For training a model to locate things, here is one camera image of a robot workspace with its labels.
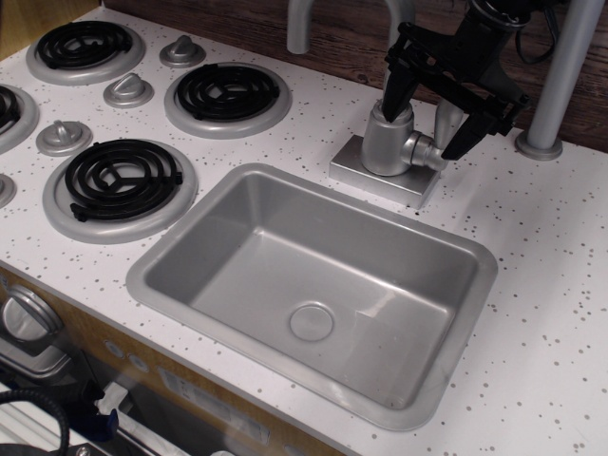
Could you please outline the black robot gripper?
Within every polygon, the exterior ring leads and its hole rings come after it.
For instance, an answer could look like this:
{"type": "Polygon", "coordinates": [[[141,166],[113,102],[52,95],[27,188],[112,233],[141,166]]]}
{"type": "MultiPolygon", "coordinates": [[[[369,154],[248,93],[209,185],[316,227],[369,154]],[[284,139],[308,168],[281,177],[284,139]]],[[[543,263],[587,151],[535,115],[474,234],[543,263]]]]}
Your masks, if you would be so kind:
{"type": "Polygon", "coordinates": [[[487,133],[508,133],[529,97],[505,74],[500,57],[511,35],[530,19],[529,1],[470,1],[452,35],[402,23],[386,57],[385,119],[394,122],[417,86],[424,86],[469,115],[444,150],[444,160],[459,160],[487,133]]]}

